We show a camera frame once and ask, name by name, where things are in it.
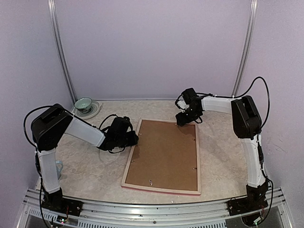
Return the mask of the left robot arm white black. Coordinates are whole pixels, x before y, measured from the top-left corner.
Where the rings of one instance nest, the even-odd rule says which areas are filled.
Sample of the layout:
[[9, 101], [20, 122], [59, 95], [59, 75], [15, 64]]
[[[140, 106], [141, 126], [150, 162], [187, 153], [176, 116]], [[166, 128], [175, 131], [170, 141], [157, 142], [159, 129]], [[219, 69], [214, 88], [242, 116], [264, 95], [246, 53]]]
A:
[[56, 211], [66, 206], [60, 190], [56, 167], [56, 148], [64, 134], [71, 135], [97, 147], [111, 152], [116, 147], [124, 150], [139, 141], [128, 117], [115, 117], [111, 125], [100, 129], [75, 116], [60, 104], [46, 105], [45, 111], [31, 123], [36, 154], [39, 161], [43, 188], [49, 193], [47, 202]]

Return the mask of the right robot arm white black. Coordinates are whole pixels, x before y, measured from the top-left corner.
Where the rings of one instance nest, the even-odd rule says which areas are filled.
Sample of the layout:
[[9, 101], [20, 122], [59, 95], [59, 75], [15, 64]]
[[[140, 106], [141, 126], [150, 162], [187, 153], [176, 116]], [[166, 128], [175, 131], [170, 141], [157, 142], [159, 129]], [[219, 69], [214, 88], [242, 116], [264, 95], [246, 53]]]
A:
[[181, 110], [176, 114], [178, 126], [191, 122], [203, 122], [204, 111], [226, 113], [232, 116], [233, 131], [241, 140], [247, 161], [247, 185], [252, 188], [262, 186], [266, 178], [263, 175], [263, 162], [259, 138], [262, 120], [251, 96], [222, 97], [212, 94], [199, 94], [193, 88], [184, 90], [175, 100]]

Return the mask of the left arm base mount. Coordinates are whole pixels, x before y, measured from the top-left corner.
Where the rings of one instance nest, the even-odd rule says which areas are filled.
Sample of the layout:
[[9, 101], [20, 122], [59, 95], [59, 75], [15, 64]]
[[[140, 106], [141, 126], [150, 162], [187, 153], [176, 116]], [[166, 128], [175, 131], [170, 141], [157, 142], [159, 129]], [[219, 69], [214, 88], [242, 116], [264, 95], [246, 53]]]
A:
[[82, 201], [64, 198], [61, 188], [54, 193], [48, 193], [42, 187], [42, 192], [44, 193], [42, 208], [66, 215], [80, 216], [83, 207]]

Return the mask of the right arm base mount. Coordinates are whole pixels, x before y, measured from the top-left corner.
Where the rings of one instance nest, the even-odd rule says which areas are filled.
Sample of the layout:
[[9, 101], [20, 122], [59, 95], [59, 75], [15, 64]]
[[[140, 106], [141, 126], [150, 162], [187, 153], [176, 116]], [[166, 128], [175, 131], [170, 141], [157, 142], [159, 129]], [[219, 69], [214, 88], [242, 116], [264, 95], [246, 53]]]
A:
[[268, 207], [266, 192], [268, 184], [265, 182], [257, 188], [246, 185], [247, 195], [239, 199], [230, 199], [227, 207], [230, 216], [252, 212]]

